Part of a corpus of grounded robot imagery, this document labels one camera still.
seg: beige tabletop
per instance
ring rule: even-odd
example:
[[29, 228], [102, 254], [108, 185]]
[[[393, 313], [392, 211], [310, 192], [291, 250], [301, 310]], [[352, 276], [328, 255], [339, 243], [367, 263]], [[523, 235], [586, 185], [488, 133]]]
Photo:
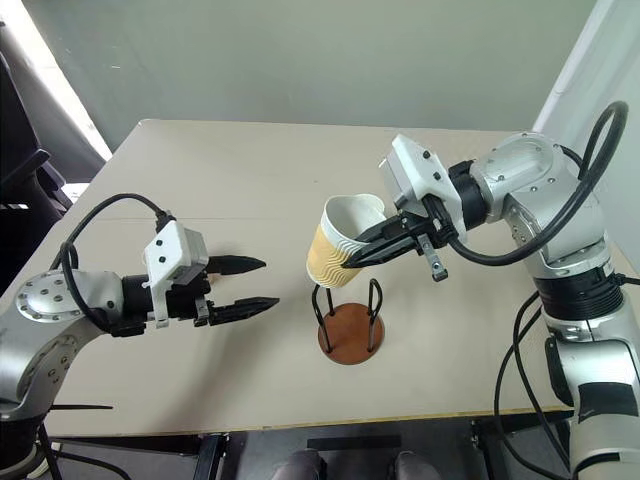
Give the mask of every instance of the beige tabletop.
[[[60, 242], [96, 203], [137, 192], [204, 234], [210, 254], [251, 255], [268, 267], [213, 285], [223, 305], [249, 296], [280, 297], [270, 311], [219, 327], [153, 324], [144, 335], [102, 336], [82, 350], [58, 403], [112, 405], [111, 411], [52, 412], [54, 435], [216, 432], [488, 412], [515, 311], [533, 291], [524, 266], [490, 268], [440, 251], [449, 278], [434, 283], [410, 253], [365, 269], [334, 291], [334, 302], [366, 302], [367, 282], [384, 289], [386, 338], [368, 362], [341, 366], [318, 347], [313, 283], [305, 258], [324, 201], [369, 192], [392, 207], [377, 165], [402, 131], [446, 164], [474, 158], [508, 132], [144, 121], [78, 203], [49, 233], [1, 300], [40, 273]], [[153, 215], [125, 201], [101, 214], [77, 242], [81, 267], [145, 273], [142, 250]], [[471, 245], [513, 249], [502, 225], [483, 226]], [[618, 271], [632, 272], [616, 250]], [[638, 293], [632, 300], [640, 307]], [[560, 402], [548, 380], [542, 322], [524, 342], [527, 372], [547, 408]], [[503, 387], [505, 409], [529, 409], [515, 369]]]

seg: wall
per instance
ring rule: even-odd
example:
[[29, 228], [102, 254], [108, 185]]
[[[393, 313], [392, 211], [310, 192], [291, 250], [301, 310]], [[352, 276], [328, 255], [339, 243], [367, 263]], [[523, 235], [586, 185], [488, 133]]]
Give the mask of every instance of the wall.
[[593, 1], [25, 5], [113, 149], [149, 117], [528, 128]]
[[596, 195], [611, 236], [640, 272], [640, 2], [635, 0], [598, 2], [535, 128], [582, 153], [596, 119], [614, 100], [629, 104], [629, 116]]

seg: shoe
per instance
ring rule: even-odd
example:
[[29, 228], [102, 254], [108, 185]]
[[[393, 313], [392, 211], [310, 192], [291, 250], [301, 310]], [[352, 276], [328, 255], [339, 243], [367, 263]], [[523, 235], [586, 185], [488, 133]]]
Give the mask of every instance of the shoe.
[[271, 480], [324, 480], [327, 464], [317, 450], [300, 450], [280, 465]]
[[394, 468], [395, 480], [442, 480], [433, 465], [413, 452], [400, 452]]

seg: yellow wavy paper cup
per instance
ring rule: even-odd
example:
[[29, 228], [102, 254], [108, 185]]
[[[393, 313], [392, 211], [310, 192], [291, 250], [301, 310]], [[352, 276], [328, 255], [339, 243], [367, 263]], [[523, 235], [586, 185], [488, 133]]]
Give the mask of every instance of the yellow wavy paper cup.
[[384, 202], [375, 195], [362, 193], [329, 198], [307, 255], [309, 278], [325, 288], [349, 283], [360, 269], [341, 265], [366, 245], [354, 239], [385, 218]]

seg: cable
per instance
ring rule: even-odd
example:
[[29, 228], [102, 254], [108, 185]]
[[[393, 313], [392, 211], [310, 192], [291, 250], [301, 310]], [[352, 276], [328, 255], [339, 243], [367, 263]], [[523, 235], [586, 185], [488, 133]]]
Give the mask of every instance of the cable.
[[558, 441], [558, 439], [553, 435], [553, 432], [551, 431], [551, 426], [549, 425], [549, 422], [547, 421], [547, 418], [545, 417], [544, 413], [542, 412], [542, 408], [540, 407], [540, 403], [538, 402], [538, 399], [535, 396], [535, 393], [533, 392], [533, 389], [531, 388], [531, 383], [529, 382], [529, 378], [527, 377], [527, 373], [524, 370], [524, 364], [522, 363], [522, 357], [520, 355], [520, 340], [519, 340], [519, 334], [520, 334], [520, 324], [522, 323], [522, 317], [516, 317], [516, 321], [513, 324], [513, 353], [516, 357], [516, 364], [518, 366], [518, 372], [520, 373], [520, 378], [522, 379], [522, 384], [524, 385], [524, 389], [527, 391], [527, 396], [529, 397], [529, 400], [531, 401], [531, 405], [533, 405], [533, 409], [536, 411], [536, 415], [538, 416], [538, 420], [540, 421], [540, 424], [542, 425], [542, 429], [544, 430], [544, 433], [547, 435], [547, 438], [549, 439], [549, 442], [551, 442], [551, 446], [554, 448], [554, 450], [556, 451], [556, 453], [558, 454], [558, 456], [560, 457], [560, 460], [562, 460], [562, 463], [564, 464], [565, 468], [567, 470], [571, 469], [571, 463], [569, 462], [569, 456], [567, 455], [567, 452], [565, 452], [564, 448], [562, 447], [562, 445], [560, 444], [560, 442]]
[[[611, 105], [609, 105], [605, 109], [605, 111], [602, 112], [602, 115], [600, 115], [600, 117], [596, 121], [596, 124], [594, 125], [593, 130], [591, 131], [591, 135], [589, 135], [589, 140], [587, 141], [587, 148], [585, 148], [585, 150], [584, 150], [584, 158], [583, 158], [583, 161], [582, 161], [582, 165], [580, 165], [580, 172], [578, 173], [578, 180], [582, 180], [584, 178], [584, 176], [587, 174], [587, 171], [589, 170], [589, 163], [591, 162], [591, 156], [593, 155], [593, 150], [596, 148], [596, 144], [598, 143], [598, 140], [600, 139], [600, 133], [602, 133], [602, 129], [607, 124], [607, 122], [609, 121], [611, 116], [616, 113], [615, 109], [613, 109], [611, 107], [613, 105], [617, 104], [617, 103], [623, 103], [623, 102], [614, 102]], [[614, 118], [613, 122], [611, 123], [611, 127], [609, 127], [609, 132], [611, 131], [611, 129], [614, 128], [614, 122], [615, 122], [615, 118]]]
[[582, 163], [582, 159], [580, 158], [580, 155], [578, 155], [576, 152], [571, 150], [569, 147], [565, 147], [564, 145], [560, 145], [560, 148], [562, 149], [562, 153], [564, 153], [567, 157], [573, 160], [573, 163], [575, 163], [578, 166], [578, 168], [582, 167], [583, 163]]
[[[542, 229], [542, 231], [536, 235], [530, 242], [523, 246], [513, 250], [512, 252], [504, 255], [485, 255], [482, 253], [474, 252], [466, 246], [464, 246], [458, 238], [452, 237], [449, 239], [449, 245], [462, 257], [474, 263], [479, 263], [488, 266], [503, 266], [510, 265], [527, 258], [532, 253], [544, 247], [553, 237], [555, 237], [560, 230], [573, 218], [576, 212], [580, 209], [584, 201], [589, 197], [593, 191], [595, 185], [602, 177], [602, 174], [606, 170], [609, 162], [611, 161], [613, 154], [616, 151], [624, 126], [627, 120], [628, 106], [624, 102], [613, 102], [609, 105], [605, 111], [600, 115], [600, 118], [596, 122], [591, 137], [590, 143], [593, 138], [594, 142], [597, 142], [602, 126], [606, 123], [609, 117], [613, 116], [611, 126], [607, 131], [598, 154], [593, 162], [593, 165], [587, 170], [586, 175], [581, 179], [576, 190], [571, 194], [569, 199], [562, 206], [560, 211], [553, 217], [549, 224]], [[581, 169], [587, 163], [588, 158], [585, 155], [585, 159], [582, 162]]]
[[69, 258], [71, 260], [71, 268], [77, 270], [80, 266], [80, 259], [78, 258], [78, 250], [76, 250], [76, 246], [73, 243], [69, 245]]
[[[522, 320], [522, 317], [524, 316], [525, 312], [533, 304], [533, 302], [536, 301], [538, 296], [539, 296], [539, 294], [538, 294], [538, 292], [536, 292], [533, 295], [531, 295], [522, 304], [522, 306], [520, 307], [520, 310], [518, 310], [518, 314], [516, 315], [516, 320], [518, 320], [518, 319], [520, 319], [520, 321]], [[521, 342], [522, 339], [527, 335], [529, 330], [531, 330], [531, 327], [533, 327], [533, 325], [536, 323], [538, 318], [540, 318], [540, 315], [541, 315], [541, 310], [540, 310], [540, 308], [538, 308], [538, 310], [536, 310], [536, 312], [533, 314], [531, 319], [526, 323], [526, 325], [524, 326], [522, 331], [519, 333], [518, 339], [517, 339], [518, 343]], [[504, 427], [502, 426], [501, 415], [500, 415], [500, 393], [501, 393], [501, 389], [502, 389], [502, 380], [504, 378], [504, 373], [505, 373], [505, 371], [507, 369], [507, 365], [509, 363], [509, 359], [511, 358], [512, 354], [513, 354], [513, 345], [511, 345], [509, 347], [509, 349], [507, 350], [507, 353], [505, 354], [505, 356], [504, 356], [504, 358], [502, 360], [502, 364], [500, 365], [500, 370], [498, 372], [498, 378], [496, 379], [496, 388], [495, 388], [494, 396], [493, 396], [493, 419], [494, 419], [494, 423], [495, 423], [496, 429], [498, 430], [498, 435], [500, 436], [500, 439], [504, 443], [504, 445], [507, 448], [507, 450], [509, 450], [509, 453], [511, 453], [513, 458], [515, 458], [525, 468], [527, 468], [527, 469], [531, 470], [532, 472], [535, 472], [535, 473], [537, 473], [539, 475], [542, 475], [543, 477], [549, 478], [551, 480], [569, 480], [566, 477], [563, 477], [561, 475], [557, 475], [557, 474], [555, 474], [553, 472], [545, 470], [544, 468], [539, 467], [539, 466], [529, 462], [528, 460], [524, 459], [516, 451], [516, 449], [513, 447], [513, 445], [511, 444], [511, 442], [509, 441], [509, 439], [507, 438], [507, 436], [505, 434]]]
[[44, 453], [44, 458], [47, 459], [47, 465], [49, 465], [52, 480], [62, 480], [62, 474], [58, 468], [58, 462], [56, 462], [56, 458], [53, 456], [51, 442], [49, 441], [47, 430], [44, 428], [44, 423], [38, 427], [38, 440], [40, 440], [40, 447]]
[[102, 460], [97, 460], [95, 458], [83, 457], [82, 455], [76, 455], [75, 453], [67, 453], [67, 452], [54, 452], [54, 455], [58, 458], [66, 458], [67, 460], [72, 460], [74, 462], [87, 463], [89, 465], [94, 465], [96, 467], [104, 468], [106, 470], [111, 470], [113, 473], [117, 474], [123, 480], [131, 480], [131, 477], [127, 472], [125, 472], [120, 467], [116, 467], [111, 463], [104, 462]]
[[625, 283], [629, 283], [631, 285], [640, 285], [640, 278], [627, 277], [623, 273], [616, 273], [615, 277], [618, 285], [624, 285]]
[[80, 291], [78, 290], [78, 284], [76, 283], [76, 279], [73, 276], [73, 270], [71, 266], [71, 249], [73, 248], [73, 244], [67, 242], [62, 242], [60, 246], [60, 252], [58, 256], [60, 257], [60, 261], [62, 263], [62, 274], [64, 275], [64, 280], [67, 283], [67, 287], [69, 289], [69, 293], [71, 294], [71, 298], [76, 302], [80, 311], [99, 329], [108, 332], [109, 326], [108, 324], [100, 318], [93, 310], [89, 308], [89, 305], [84, 301]]
[[[80, 233], [85, 229], [85, 227], [89, 224], [89, 222], [91, 222], [91, 220], [93, 220], [93, 218], [96, 215], [98, 215], [98, 213], [100, 213], [102, 210], [107, 208], [109, 205], [112, 205], [124, 199], [137, 200], [145, 204], [147, 207], [153, 210], [153, 212], [156, 214], [157, 217], [162, 217], [167, 215], [167, 213], [164, 210], [162, 210], [155, 203], [153, 203], [148, 198], [143, 197], [142, 195], [138, 195], [137, 193], [118, 193], [117, 195], [113, 195], [107, 198], [106, 200], [103, 200], [95, 207], [93, 207], [91, 211], [87, 215], [85, 215], [85, 217], [80, 221], [80, 223], [78, 223], [76, 228], [74, 228], [73, 231], [69, 234], [66, 241], [69, 243], [73, 243], [75, 239], [78, 238], [78, 235], [80, 235]], [[53, 262], [51, 263], [50, 270], [55, 270], [56, 268], [58, 268], [60, 266], [60, 261], [61, 261], [60, 252], [58, 252], [56, 257], [53, 259]]]

